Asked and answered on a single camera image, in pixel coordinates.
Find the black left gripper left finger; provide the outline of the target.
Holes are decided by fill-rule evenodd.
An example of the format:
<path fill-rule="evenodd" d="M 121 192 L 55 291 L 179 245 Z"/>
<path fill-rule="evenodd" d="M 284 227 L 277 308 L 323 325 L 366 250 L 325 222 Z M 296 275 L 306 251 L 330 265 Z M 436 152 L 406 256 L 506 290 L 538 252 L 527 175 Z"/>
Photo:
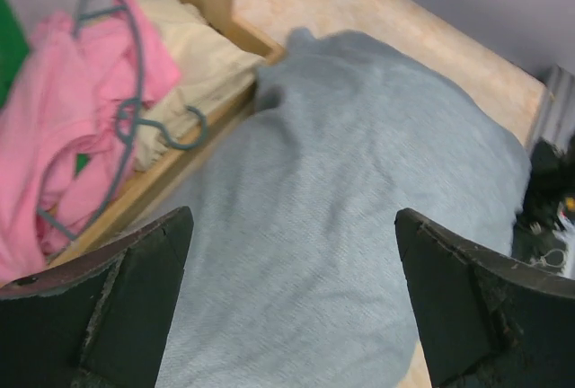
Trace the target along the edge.
<path fill-rule="evenodd" d="M 1 289 L 3 387 L 152 387 L 193 231 L 188 207 Z"/>

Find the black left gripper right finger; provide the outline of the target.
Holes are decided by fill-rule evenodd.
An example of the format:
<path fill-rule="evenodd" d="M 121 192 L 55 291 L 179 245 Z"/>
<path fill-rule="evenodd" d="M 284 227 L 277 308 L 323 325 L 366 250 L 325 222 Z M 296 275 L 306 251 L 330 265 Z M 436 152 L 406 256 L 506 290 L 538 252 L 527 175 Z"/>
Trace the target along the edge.
<path fill-rule="evenodd" d="M 573 280 L 410 208 L 394 224 L 432 386 L 573 387 Z"/>

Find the grey-blue pillowcase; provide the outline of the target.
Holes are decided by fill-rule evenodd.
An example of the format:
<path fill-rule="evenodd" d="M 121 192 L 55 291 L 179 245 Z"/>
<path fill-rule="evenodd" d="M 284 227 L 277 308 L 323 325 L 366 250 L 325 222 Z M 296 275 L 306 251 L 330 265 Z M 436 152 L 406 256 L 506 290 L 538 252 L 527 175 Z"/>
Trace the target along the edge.
<path fill-rule="evenodd" d="M 530 162 L 456 84 L 362 32 L 294 31 L 255 113 L 156 209 L 194 231 L 161 387 L 394 387 L 412 207 L 509 253 Z"/>

